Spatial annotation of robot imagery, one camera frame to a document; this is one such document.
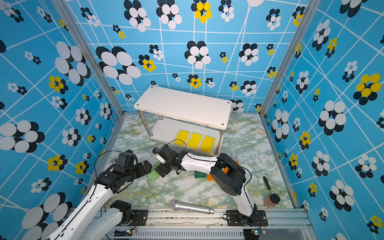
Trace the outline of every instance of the blue wall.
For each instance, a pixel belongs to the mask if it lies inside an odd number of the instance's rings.
[[[110,102],[49,0],[0,5],[0,239],[45,239],[79,204],[118,116],[104,118]]]
[[[234,110],[255,112],[308,0],[67,4],[125,111],[134,111],[133,104],[152,84],[233,100]],[[119,47],[128,54],[121,61],[101,56]]]
[[[384,239],[383,11],[321,1],[262,116],[319,239]]]

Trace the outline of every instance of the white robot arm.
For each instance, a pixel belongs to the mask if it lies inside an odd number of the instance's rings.
[[[172,169],[181,171],[199,171],[210,174],[219,187],[231,195],[242,214],[242,222],[249,226],[257,225],[257,207],[249,198],[245,183],[245,171],[228,155],[221,153],[217,157],[204,157],[188,152],[173,151],[167,144],[161,149],[155,148],[152,153],[161,161],[155,170],[165,177]],[[222,169],[228,167],[227,173]]]
[[[117,200],[111,204],[103,217],[85,231],[99,209],[120,187],[126,182],[150,173],[151,169],[152,166],[148,161],[144,161],[144,164],[137,162],[137,157],[131,150],[119,154],[116,163],[97,177],[95,184],[79,206],[46,240],[100,240],[117,224],[129,224],[133,218],[131,204]]]

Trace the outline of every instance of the yellow sponge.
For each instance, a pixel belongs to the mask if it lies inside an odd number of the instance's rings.
[[[212,147],[215,143],[215,138],[210,136],[205,136],[203,140],[203,144],[201,145],[200,150],[203,152],[210,153],[212,150]]]
[[[202,138],[203,138],[203,135],[195,132],[192,133],[192,136],[187,143],[187,147],[197,149],[199,147],[199,144]]]
[[[182,141],[184,141],[186,143],[188,136],[189,136],[189,132],[188,131],[180,130],[179,133],[177,134],[176,139],[180,139],[180,140],[182,140]],[[174,143],[176,145],[184,146],[184,143],[182,141],[180,141],[180,140],[176,140]]]

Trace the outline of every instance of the microphone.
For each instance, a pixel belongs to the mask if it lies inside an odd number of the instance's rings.
[[[200,212],[202,214],[214,214],[215,210],[210,207],[200,206],[196,204],[189,204],[186,202],[180,202],[176,199],[173,199],[169,202],[169,208],[172,210],[181,210],[188,212]]]

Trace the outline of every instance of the green marble pattern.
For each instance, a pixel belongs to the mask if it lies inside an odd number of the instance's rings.
[[[158,116],[146,114],[146,119],[152,127]],[[154,164],[158,160],[152,150],[161,146],[163,143],[147,137],[138,114],[128,114],[113,149],[131,149],[139,161],[148,160]],[[175,145],[170,147],[177,152],[182,150]],[[225,130],[222,152],[251,171],[252,180],[247,184],[247,189],[258,208],[264,208],[263,199],[271,193],[276,193],[281,198],[276,208],[293,208],[259,115],[231,114],[228,128]],[[118,152],[113,152],[110,161],[117,156]],[[271,192],[266,188],[263,176],[268,178]],[[116,200],[123,200],[131,203],[133,208],[167,208],[171,199],[214,208],[237,208],[233,198],[224,193],[214,181],[195,179],[193,171],[176,175],[174,170],[165,178],[159,177],[154,182],[147,177],[135,180],[126,190],[115,194],[106,206]]]

